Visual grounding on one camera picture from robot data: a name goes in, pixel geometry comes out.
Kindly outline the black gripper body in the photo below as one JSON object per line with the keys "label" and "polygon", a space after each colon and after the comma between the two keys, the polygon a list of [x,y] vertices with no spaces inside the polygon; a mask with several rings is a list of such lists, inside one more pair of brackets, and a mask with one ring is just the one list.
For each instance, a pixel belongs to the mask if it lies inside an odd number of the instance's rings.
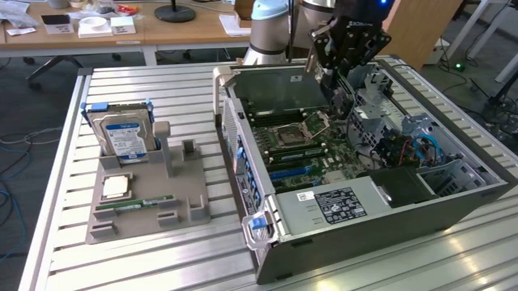
{"label": "black gripper body", "polygon": [[386,0],[336,1],[331,18],[331,20],[336,20],[332,36],[339,65],[343,69],[350,70],[350,55],[360,35],[364,32],[385,31],[383,21],[387,19],[390,11],[391,2]]}

